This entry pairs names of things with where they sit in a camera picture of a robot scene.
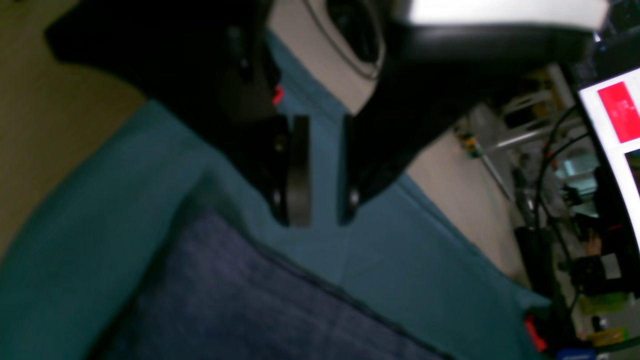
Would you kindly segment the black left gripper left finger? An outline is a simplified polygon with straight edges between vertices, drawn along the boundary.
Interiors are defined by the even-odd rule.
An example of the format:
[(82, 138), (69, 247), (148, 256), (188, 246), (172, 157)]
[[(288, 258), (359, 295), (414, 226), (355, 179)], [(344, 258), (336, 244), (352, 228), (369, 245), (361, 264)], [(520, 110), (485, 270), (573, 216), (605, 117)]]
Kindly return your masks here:
[(311, 121), (279, 114), (270, 0), (81, 0), (46, 28), (55, 57), (160, 102), (220, 150), (284, 226), (311, 225)]

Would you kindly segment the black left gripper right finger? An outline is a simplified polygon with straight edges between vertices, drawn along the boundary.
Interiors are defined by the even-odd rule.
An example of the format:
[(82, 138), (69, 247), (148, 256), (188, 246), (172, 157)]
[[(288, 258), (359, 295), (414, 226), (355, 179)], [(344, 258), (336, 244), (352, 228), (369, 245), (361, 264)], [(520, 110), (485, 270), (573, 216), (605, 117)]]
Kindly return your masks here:
[(390, 22), (375, 89), (343, 121), (338, 223), (349, 224), (477, 104), (530, 71), (585, 57), (593, 34), (559, 25)]

